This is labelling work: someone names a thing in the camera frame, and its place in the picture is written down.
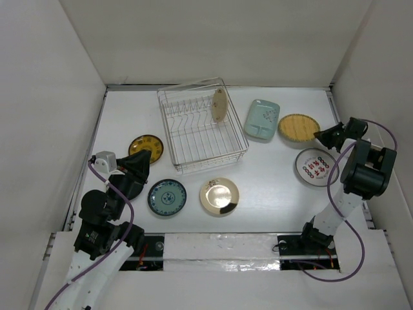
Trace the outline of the yellow brown patterned plate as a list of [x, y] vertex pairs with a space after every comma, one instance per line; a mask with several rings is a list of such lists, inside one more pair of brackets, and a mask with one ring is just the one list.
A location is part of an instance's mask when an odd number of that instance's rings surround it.
[[155, 135], [145, 134], [134, 139], [128, 148], [128, 155], [138, 153], [141, 150], [151, 152], [150, 164], [157, 162], [164, 152], [164, 145], [160, 138]]

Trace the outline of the beige oval plate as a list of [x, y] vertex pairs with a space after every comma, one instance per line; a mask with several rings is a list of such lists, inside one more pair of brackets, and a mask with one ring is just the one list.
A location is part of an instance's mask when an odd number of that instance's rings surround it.
[[228, 109], [228, 98], [224, 88], [219, 87], [214, 92], [211, 104], [212, 119], [215, 122], [224, 120]]

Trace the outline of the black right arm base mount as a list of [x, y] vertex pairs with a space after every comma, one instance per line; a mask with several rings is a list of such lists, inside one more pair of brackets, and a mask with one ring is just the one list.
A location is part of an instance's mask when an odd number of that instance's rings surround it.
[[279, 255], [280, 269], [287, 270], [339, 270], [336, 249], [318, 243], [304, 243], [300, 235], [282, 234], [272, 251]]

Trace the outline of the white plate red characters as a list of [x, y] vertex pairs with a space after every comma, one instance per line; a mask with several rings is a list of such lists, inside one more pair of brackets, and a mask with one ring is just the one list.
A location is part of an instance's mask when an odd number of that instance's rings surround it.
[[295, 158], [294, 166], [301, 180], [314, 187], [326, 187], [336, 159], [319, 148], [302, 150]]

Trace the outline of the yellow woven pattern plate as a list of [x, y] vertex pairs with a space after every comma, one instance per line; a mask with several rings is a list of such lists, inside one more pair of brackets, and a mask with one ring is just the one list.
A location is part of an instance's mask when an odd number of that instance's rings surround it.
[[289, 141], [308, 142], [315, 138], [321, 127], [312, 117], [305, 114], [289, 114], [279, 120], [278, 131]]

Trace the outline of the blue floral round plate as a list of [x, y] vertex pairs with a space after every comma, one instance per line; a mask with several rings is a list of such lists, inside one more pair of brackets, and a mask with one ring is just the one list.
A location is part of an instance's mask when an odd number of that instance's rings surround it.
[[186, 189], [177, 180], [163, 179], [155, 183], [148, 192], [150, 210], [158, 216], [174, 216], [186, 204]]

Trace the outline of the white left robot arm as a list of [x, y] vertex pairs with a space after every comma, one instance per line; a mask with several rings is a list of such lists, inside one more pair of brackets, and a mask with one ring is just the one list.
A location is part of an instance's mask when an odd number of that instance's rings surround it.
[[140, 150], [118, 159], [102, 151], [89, 159], [90, 172], [106, 189], [90, 190], [81, 199], [74, 254], [52, 309], [98, 309], [126, 259], [142, 252], [145, 231], [133, 223], [132, 200], [147, 183], [151, 155]]

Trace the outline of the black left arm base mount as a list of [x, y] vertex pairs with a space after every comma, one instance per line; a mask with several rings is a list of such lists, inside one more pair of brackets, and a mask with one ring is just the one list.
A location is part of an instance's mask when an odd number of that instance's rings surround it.
[[145, 236], [144, 244], [134, 252], [120, 267], [120, 271], [162, 271], [165, 236], [150, 234]]

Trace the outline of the cream plate brown smear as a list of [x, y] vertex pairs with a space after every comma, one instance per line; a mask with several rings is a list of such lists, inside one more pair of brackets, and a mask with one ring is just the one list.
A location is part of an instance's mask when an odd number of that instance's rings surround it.
[[228, 178], [206, 181], [199, 192], [203, 208], [214, 216], [226, 216], [236, 209], [240, 200], [237, 185]]

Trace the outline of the light green rectangular dish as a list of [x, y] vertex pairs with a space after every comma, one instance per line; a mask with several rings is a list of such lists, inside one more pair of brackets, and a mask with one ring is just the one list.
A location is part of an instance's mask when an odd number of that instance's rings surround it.
[[277, 130], [280, 110], [277, 103], [264, 99], [253, 100], [243, 127], [245, 134], [259, 141], [270, 141]]

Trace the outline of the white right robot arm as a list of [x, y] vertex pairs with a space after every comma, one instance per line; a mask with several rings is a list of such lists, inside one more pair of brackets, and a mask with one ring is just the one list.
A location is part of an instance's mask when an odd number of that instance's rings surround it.
[[398, 144], [393, 148], [378, 147], [363, 139], [368, 125], [375, 124], [385, 131], [383, 125], [367, 119], [350, 118], [347, 124], [339, 124], [314, 133], [314, 137], [328, 149], [339, 152], [331, 173], [338, 163], [347, 158], [339, 175], [340, 188], [335, 196], [330, 190], [332, 175], [327, 179], [327, 196], [330, 203], [309, 222], [298, 238], [298, 246], [306, 254], [320, 247], [328, 247], [337, 229], [347, 222], [351, 212], [363, 201], [381, 196], [387, 189], [397, 156]]

